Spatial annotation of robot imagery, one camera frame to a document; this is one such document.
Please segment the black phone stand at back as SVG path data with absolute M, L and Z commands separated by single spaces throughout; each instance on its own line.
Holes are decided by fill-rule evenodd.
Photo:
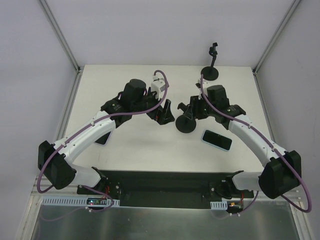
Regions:
M 215 81 L 219 77 L 219 71 L 214 66 L 218 55 L 218 52 L 216 50 L 217 46 L 218 43 L 214 42 L 209 48 L 208 53 L 212 57 L 211 64 L 210 66 L 204 67 L 200 72 L 200 74 L 203 75 L 203 78 L 207 81 Z

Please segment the phone with purple case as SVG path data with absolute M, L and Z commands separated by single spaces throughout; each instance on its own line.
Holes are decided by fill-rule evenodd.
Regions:
M 105 146 L 107 144 L 107 141 L 110 138 L 112 132 L 108 132 L 105 135 L 101 136 L 99 139 L 97 139 L 94 143 L 98 145 Z

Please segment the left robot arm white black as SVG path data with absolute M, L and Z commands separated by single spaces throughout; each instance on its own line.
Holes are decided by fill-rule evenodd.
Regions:
M 57 190 L 74 184 L 102 194 L 106 177 L 96 167 L 75 165 L 75 159 L 93 143 L 106 144 L 110 134 L 134 115 L 146 114 L 159 125 L 174 122 L 171 101 L 166 98 L 168 88 L 168 81 L 156 75 L 150 87 L 140 79 L 131 79 L 123 91 L 102 105 L 82 127 L 54 143 L 45 140 L 39 145 L 40 176 L 45 176 Z

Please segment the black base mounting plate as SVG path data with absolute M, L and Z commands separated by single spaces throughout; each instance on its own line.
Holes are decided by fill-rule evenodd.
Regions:
M 228 172 L 157 172 L 102 170 L 106 177 L 96 190 L 122 207 L 210 209 L 220 202 Z

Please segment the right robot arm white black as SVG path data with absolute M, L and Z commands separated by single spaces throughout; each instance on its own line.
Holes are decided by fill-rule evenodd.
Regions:
M 262 172 L 240 170 L 228 175 L 222 186 L 228 196 L 234 198 L 248 190 L 261 191 L 275 199 L 301 184 L 301 156 L 295 150 L 288 152 L 258 134 L 246 112 L 239 105 L 230 104 L 222 85 L 213 85 L 204 91 L 206 99 L 195 95 L 190 97 L 189 104 L 178 104 L 177 108 L 183 113 L 175 121 L 176 128 L 182 133 L 191 133 L 197 120 L 214 117 L 217 123 L 242 140 L 263 166 Z

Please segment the aluminium frame post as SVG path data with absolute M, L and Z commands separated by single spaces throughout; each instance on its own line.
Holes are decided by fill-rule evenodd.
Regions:
M 78 61 L 76 60 L 60 26 L 58 21 L 56 20 L 54 13 L 52 12 L 48 2 L 46 0 L 38 0 L 38 3 L 40 7 L 42 8 L 42 11 L 44 15 L 46 16 L 60 46 L 62 47 L 65 55 L 67 56 L 69 62 L 71 63 L 74 70 L 79 73 L 81 70 L 81 66 L 78 64 Z
M 267 57 L 271 53 L 272 49 L 276 45 L 276 43 L 279 40 L 279 38 L 281 37 L 283 31 L 285 30 L 285 28 L 287 27 L 287 25 L 291 21 L 293 15 L 295 14 L 295 12 L 297 11 L 298 7 L 300 6 L 300 4 L 302 2 L 303 2 L 302 0 L 293 0 L 291 2 L 289 8 L 285 12 L 285 14 L 284 14 L 283 18 L 281 19 L 279 25 L 275 29 L 272 37 L 270 38 L 268 44 L 266 45 L 264 51 L 262 52 L 262 55 L 260 56 L 257 64 L 252 69 L 252 72 L 253 72 L 254 76 L 256 76 L 257 73 L 259 72 L 259 70 L 261 69 L 261 67 L 264 64 L 265 60 L 267 59 Z

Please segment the black phone stand round base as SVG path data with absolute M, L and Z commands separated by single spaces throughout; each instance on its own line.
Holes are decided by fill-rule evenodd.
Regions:
M 184 134 L 189 134 L 196 129 L 197 123 L 192 110 L 188 110 L 180 115 L 175 121 L 177 130 Z

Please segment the phone with blue case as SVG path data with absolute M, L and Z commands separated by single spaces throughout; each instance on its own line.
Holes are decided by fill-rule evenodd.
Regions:
M 214 146 L 223 151 L 229 151 L 231 149 L 232 140 L 228 137 L 220 135 L 210 130 L 205 130 L 201 140 L 211 146 Z

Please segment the left aluminium table rail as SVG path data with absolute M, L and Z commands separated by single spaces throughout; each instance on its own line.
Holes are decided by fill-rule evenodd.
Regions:
M 72 81 L 71 89 L 68 92 L 67 101 L 64 106 L 62 117 L 58 125 L 57 133 L 55 134 L 54 140 L 58 140 L 65 135 L 84 68 L 84 66 L 81 66 L 79 68 L 79 70 L 76 72 L 75 79 Z M 40 212 L 43 198 L 46 196 L 45 194 L 41 194 L 36 190 L 33 190 L 36 187 L 37 180 L 38 177 L 35 178 L 31 194 L 28 198 L 26 210 L 22 218 L 22 223 L 20 224 L 17 236 L 15 238 L 16 240 L 32 239 L 34 228 L 37 223 L 38 213 Z

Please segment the right aluminium frame post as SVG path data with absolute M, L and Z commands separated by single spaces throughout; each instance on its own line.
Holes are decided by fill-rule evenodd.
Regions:
M 270 38 L 268 44 L 266 45 L 264 51 L 262 52 L 262 55 L 260 56 L 257 64 L 252 69 L 252 72 L 253 72 L 254 76 L 256 76 L 257 73 L 259 72 L 259 70 L 261 69 L 261 67 L 264 64 L 265 60 L 267 59 L 267 57 L 271 53 L 272 49 L 276 45 L 276 43 L 279 40 L 279 38 L 281 37 L 283 31 L 285 30 L 285 28 L 287 27 L 287 25 L 291 21 L 293 15 L 295 14 L 295 12 L 297 11 L 298 7 L 300 6 L 300 4 L 302 2 L 303 2 L 302 0 L 293 0 L 291 2 L 289 8 L 285 12 L 285 14 L 284 14 L 283 18 L 281 19 L 279 25 L 275 29 L 272 37 Z

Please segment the left aluminium frame post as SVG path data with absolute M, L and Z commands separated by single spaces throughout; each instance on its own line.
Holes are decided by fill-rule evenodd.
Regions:
M 71 63 L 74 70 L 79 73 L 81 70 L 81 66 L 78 64 L 78 61 L 76 60 L 60 26 L 58 21 L 56 20 L 54 13 L 52 12 L 48 2 L 46 0 L 38 0 L 38 3 L 40 7 L 42 8 L 42 11 L 44 15 L 46 16 L 60 46 L 62 47 L 65 55 L 67 56 L 69 62 Z

